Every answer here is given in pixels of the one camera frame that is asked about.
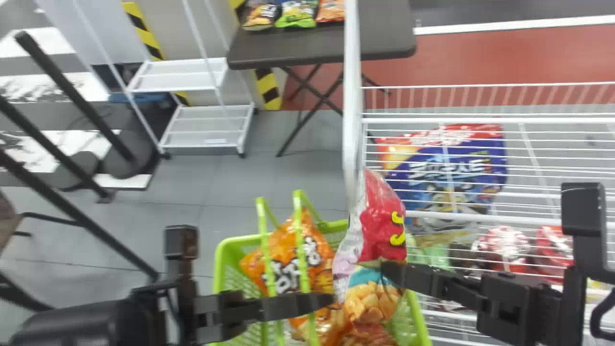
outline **orange snack bag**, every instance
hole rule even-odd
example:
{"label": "orange snack bag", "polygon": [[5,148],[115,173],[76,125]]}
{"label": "orange snack bag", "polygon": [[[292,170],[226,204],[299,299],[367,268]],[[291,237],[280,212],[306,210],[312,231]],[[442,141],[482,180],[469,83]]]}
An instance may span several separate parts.
{"label": "orange snack bag", "polygon": [[[325,237],[314,225],[306,208],[301,211],[301,233],[311,291],[332,294],[333,274],[331,265],[334,253]],[[286,220],[269,236],[269,256],[271,257],[271,269],[276,281],[276,293],[284,294],[300,291],[299,261],[296,255],[296,235],[293,231],[292,218]],[[262,257],[263,254],[259,247],[241,259],[239,267],[262,292],[267,292]],[[315,313],[317,329],[325,328],[330,324],[332,310],[332,308],[327,307]],[[289,319],[290,325],[295,329],[293,331],[295,336],[305,337],[307,320],[307,316]]]}

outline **black chair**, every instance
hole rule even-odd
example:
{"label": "black chair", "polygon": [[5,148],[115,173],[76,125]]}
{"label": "black chair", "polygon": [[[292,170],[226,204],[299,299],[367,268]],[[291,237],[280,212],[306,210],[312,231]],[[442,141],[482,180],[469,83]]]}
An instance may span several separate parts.
{"label": "black chair", "polygon": [[[9,243],[11,237],[32,237],[32,233],[18,231],[19,226],[27,217],[49,222],[63,223],[70,226],[80,226],[75,221],[39,214],[37,212],[22,212],[21,214],[18,214],[15,212],[13,204],[6,198],[2,191],[0,191],[0,255],[2,255],[2,252]],[[17,286],[6,275],[4,275],[1,270],[0,299],[8,300],[9,302],[15,303],[23,308],[36,312],[52,309],[51,306],[42,303],[27,294],[21,287]]]}

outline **folding table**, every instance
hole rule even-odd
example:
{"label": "folding table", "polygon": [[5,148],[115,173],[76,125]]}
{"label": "folding table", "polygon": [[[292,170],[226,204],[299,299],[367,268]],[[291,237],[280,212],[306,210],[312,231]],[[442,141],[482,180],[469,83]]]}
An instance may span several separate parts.
{"label": "folding table", "polygon": [[[360,0],[359,22],[361,35],[361,59],[384,60],[407,58],[416,50],[413,33],[415,20],[409,0]],[[228,66],[233,70],[249,70],[279,67],[319,101],[296,125],[276,156],[282,156],[301,128],[314,113],[327,104],[339,115],[342,110],[329,97],[343,82],[340,73],[337,80],[323,93],[309,82],[316,69],[323,63],[344,61],[344,26],[323,25],[312,29],[283,30],[270,29],[263,32],[248,32],[239,29],[226,56]],[[290,67],[316,65],[306,77],[298,76]]]}

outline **white wire shelf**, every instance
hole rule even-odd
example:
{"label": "white wire shelf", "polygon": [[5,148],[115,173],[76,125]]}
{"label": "white wire shelf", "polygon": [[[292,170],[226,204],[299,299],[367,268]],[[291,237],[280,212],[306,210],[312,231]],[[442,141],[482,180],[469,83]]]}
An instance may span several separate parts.
{"label": "white wire shelf", "polygon": [[[613,82],[379,89],[359,91],[365,102],[358,104],[364,108],[359,107],[358,125],[353,125],[357,139],[349,141],[357,144],[358,168],[382,174],[412,220],[433,227],[455,225],[470,238],[507,225],[528,242],[528,253],[504,259],[492,249],[453,247],[436,239],[441,251],[413,247],[413,260],[476,277],[514,265],[518,275],[561,288],[564,265],[552,255],[557,248],[537,243],[545,240],[538,230],[561,225],[563,182],[601,182],[609,228],[607,265],[615,268]],[[493,126],[473,131],[482,124]],[[409,160],[431,164],[411,166]],[[481,162],[477,175],[483,180],[468,173],[470,160]],[[479,208],[485,200],[487,207]],[[588,288],[586,324],[593,309],[589,302],[600,301],[610,289]],[[421,302],[432,339],[471,346],[501,344],[479,334],[475,314],[459,305],[428,297]],[[605,318],[603,327],[615,330],[615,314]],[[585,335],[585,344],[596,344],[587,325]]]}
{"label": "white wire shelf", "polygon": [[146,61],[130,80],[131,92],[198,91],[219,88],[226,58]]}
{"label": "white wire shelf", "polygon": [[163,148],[242,147],[254,104],[178,107],[160,141]]}

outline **green plastic basket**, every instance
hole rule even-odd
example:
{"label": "green plastic basket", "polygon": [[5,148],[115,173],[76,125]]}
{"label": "green plastic basket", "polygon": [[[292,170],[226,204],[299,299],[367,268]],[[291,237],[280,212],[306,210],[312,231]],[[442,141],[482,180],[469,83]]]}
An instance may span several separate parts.
{"label": "green plastic basket", "polygon": [[[320,232],[327,239],[331,248],[335,251],[339,246],[339,242],[346,234],[348,220],[339,220],[334,222],[325,222],[320,218],[318,212],[309,202],[305,193],[302,190],[296,190],[293,193],[293,209],[295,229],[300,229],[301,210],[307,207],[311,212],[314,222]],[[268,223],[271,223],[273,229],[279,227],[280,223],[271,213],[269,206],[264,198],[256,199],[256,213],[258,215],[259,234],[238,236],[226,238],[216,248],[215,255],[215,270],[213,275],[213,292],[221,292],[225,290],[241,290],[245,297],[261,297],[262,293],[247,278],[239,268],[239,261],[246,254],[254,251],[261,246],[263,250],[263,260],[270,263],[269,257],[269,242]],[[309,278],[307,276],[307,265],[303,254],[303,238],[301,232],[297,232],[297,255],[299,258],[299,268],[301,271],[300,288],[302,292],[309,292]],[[276,290],[274,287],[273,273],[271,266],[265,266],[266,275],[271,283],[268,287],[268,296],[274,296]],[[400,346],[431,346],[427,326],[421,313],[421,307],[413,291],[406,291],[404,298],[397,308],[397,312],[393,316],[392,321],[387,325],[387,329],[397,339]],[[314,314],[309,315],[309,332],[311,345],[318,345],[314,325]],[[217,343],[218,345],[278,345],[283,346],[284,331],[281,321],[268,323],[253,323],[248,327],[248,330],[240,336],[226,342]]]}

